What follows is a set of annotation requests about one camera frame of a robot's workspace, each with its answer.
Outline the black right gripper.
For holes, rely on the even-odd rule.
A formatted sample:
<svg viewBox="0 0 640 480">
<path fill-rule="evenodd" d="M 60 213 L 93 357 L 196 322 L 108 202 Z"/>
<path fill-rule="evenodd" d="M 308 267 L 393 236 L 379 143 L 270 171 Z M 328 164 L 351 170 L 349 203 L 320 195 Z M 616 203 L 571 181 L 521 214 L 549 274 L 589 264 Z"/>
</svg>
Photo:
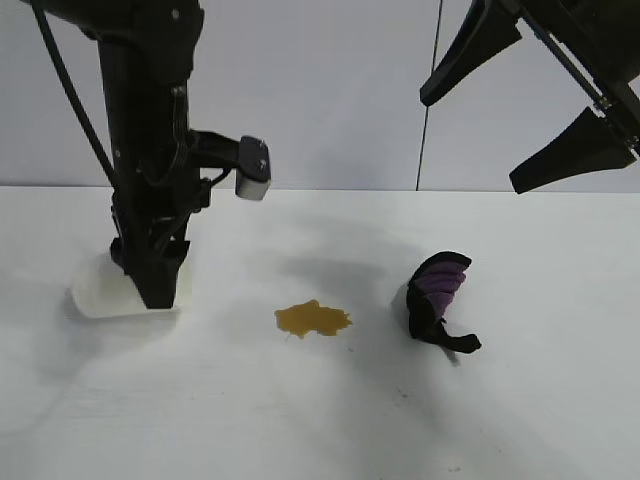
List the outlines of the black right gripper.
<svg viewBox="0 0 640 480">
<path fill-rule="evenodd" d="M 518 42 L 519 1 L 473 0 L 446 54 L 420 88 L 432 106 Z M 637 1 L 525 1 L 522 19 L 592 100 L 551 143 L 509 174 L 526 193 L 567 178 L 624 169 L 639 156 Z"/>
</svg>

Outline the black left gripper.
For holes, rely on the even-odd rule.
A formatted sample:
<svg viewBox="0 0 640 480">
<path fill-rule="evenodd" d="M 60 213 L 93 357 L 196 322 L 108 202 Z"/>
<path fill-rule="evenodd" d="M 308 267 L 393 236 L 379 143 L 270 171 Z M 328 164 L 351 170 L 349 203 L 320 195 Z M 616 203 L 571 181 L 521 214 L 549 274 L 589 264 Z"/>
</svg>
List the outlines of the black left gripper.
<svg viewBox="0 0 640 480">
<path fill-rule="evenodd" d="M 197 164 L 203 133 L 189 129 L 179 141 L 123 129 L 110 136 L 123 188 L 112 195 L 117 236 L 110 258 L 132 279 L 148 309 L 171 309 L 190 247 L 189 218 L 210 205 L 213 181 L 201 176 Z"/>
</svg>

